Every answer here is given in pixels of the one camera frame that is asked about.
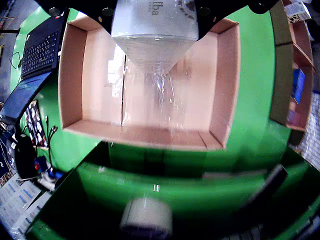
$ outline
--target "blue box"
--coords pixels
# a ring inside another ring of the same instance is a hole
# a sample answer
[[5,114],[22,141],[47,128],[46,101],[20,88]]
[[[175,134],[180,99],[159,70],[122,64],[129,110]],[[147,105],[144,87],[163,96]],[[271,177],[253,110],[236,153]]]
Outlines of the blue box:
[[293,88],[292,88],[292,97],[299,104],[304,90],[305,85],[305,74],[301,69],[293,70]]

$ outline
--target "cardboard box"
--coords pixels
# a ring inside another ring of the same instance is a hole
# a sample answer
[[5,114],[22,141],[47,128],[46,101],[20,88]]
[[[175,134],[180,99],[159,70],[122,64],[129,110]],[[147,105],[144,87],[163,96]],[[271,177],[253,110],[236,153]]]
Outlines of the cardboard box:
[[302,1],[297,1],[284,7],[290,23],[311,19],[308,8]]
[[169,72],[176,98],[185,96],[179,98],[185,124],[174,131],[168,121],[153,115],[157,99],[149,83],[118,48],[89,17],[67,24],[58,77],[65,131],[135,146],[226,148],[239,88],[238,23],[220,21]]

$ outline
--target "transparent plastic film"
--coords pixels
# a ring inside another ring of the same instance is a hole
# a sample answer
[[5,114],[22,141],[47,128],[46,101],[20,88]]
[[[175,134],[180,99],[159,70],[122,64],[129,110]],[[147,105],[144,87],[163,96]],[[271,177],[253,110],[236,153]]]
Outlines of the transparent plastic film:
[[112,39],[142,73],[166,74],[199,38],[193,0],[118,0]]
[[171,133],[185,130],[186,91],[179,84],[170,72],[141,73],[127,58],[122,125],[169,129]]

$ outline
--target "roll of tape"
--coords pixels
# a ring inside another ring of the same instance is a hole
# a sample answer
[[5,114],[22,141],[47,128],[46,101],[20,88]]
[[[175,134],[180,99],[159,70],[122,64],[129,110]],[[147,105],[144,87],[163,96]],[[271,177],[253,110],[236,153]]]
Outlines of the roll of tape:
[[166,239],[173,233],[172,211],[154,198],[133,199],[124,209],[120,230],[135,237]]

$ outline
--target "cardboard shelf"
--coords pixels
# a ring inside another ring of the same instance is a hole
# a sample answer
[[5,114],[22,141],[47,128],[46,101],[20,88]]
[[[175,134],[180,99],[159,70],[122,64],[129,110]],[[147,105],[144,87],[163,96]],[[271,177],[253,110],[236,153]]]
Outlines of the cardboard shelf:
[[314,66],[307,54],[295,43],[293,43],[293,62],[299,66]]
[[[305,132],[311,107],[314,64],[306,23],[288,22],[284,6],[290,3],[280,0],[270,10],[276,58],[270,118],[292,130]],[[294,69],[301,69],[305,75],[299,104],[291,97]]]

